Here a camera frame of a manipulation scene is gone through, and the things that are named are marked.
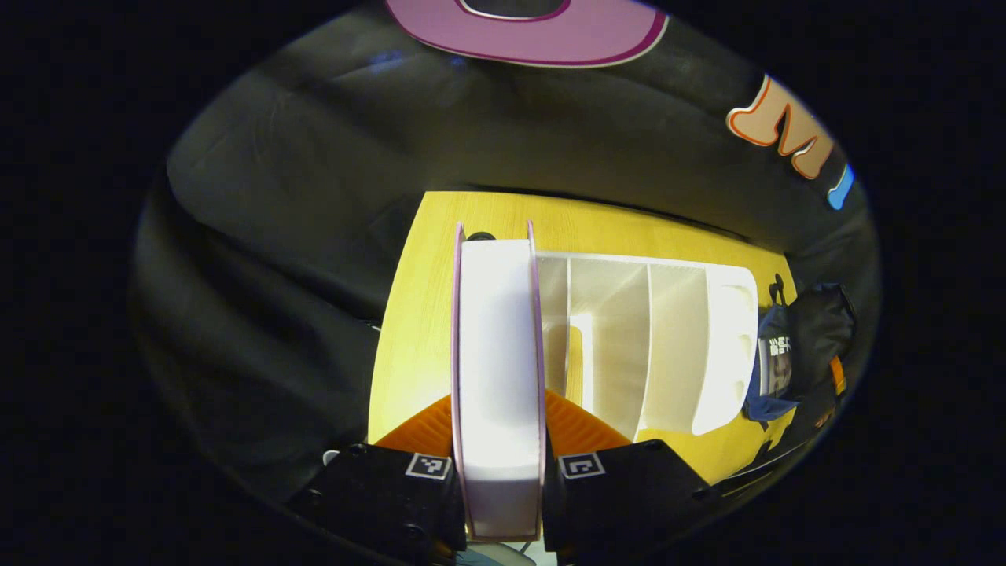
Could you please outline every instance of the blue sticker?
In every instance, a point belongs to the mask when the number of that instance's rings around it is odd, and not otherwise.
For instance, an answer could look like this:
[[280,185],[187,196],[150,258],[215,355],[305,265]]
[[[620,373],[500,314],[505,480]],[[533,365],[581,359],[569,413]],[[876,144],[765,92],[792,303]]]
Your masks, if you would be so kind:
[[838,184],[834,188],[828,191],[828,203],[831,204],[832,208],[836,210],[842,208],[842,204],[845,203],[845,196],[849,194],[849,189],[852,188],[852,181],[855,179],[856,175],[852,172],[852,167],[846,163],[845,170],[842,171],[842,178],[839,179]]

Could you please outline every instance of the wooden tabletop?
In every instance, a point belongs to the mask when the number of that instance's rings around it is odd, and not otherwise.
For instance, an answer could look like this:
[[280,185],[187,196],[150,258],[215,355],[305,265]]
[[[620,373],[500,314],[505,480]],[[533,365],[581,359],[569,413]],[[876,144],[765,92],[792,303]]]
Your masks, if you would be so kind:
[[[398,261],[374,362],[367,440],[391,429],[451,392],[451,300],[455,229],[488,231],[499,239],[527,236],[537,248],[647,255],[745,266],[754,274],[759,305],[769,307],[769,282],[779,272],[794,290],[786,257],[734,237],[628,208],[581,200],[500,192],[427,192]],[[742,414],[701,436],[648,429],[707,483],[750,463],[761,446],[779,441],[793,411],[763,430]]]

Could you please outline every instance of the pink edge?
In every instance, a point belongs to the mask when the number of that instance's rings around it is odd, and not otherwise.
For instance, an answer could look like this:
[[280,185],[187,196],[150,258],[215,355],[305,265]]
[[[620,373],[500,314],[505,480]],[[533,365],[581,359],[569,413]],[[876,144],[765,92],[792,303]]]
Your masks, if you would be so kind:
[[527,239],[531,246],[531,294],[534,306],[534,341],[538,368],[538,446],[541,455],[538,457],[538,517],[534,527],[534,538],[541,536],[541,494],[545,486],[545,346],[541,329],[541,287],[538,279],[538,255],[534,246],[534,222],[527,220]]
[[461,484],[461,498],[465,505],[465,522],[469,532],[475,535],[475,525],[468,511],[468,489],[465,487],[464,452],[461,445],[461,395],[459,317],[461,315],[461,244],[465,241],[465,225],[458,222],[454,246],[454,293],[451,298],[451,431],[454,435],[454,463]]

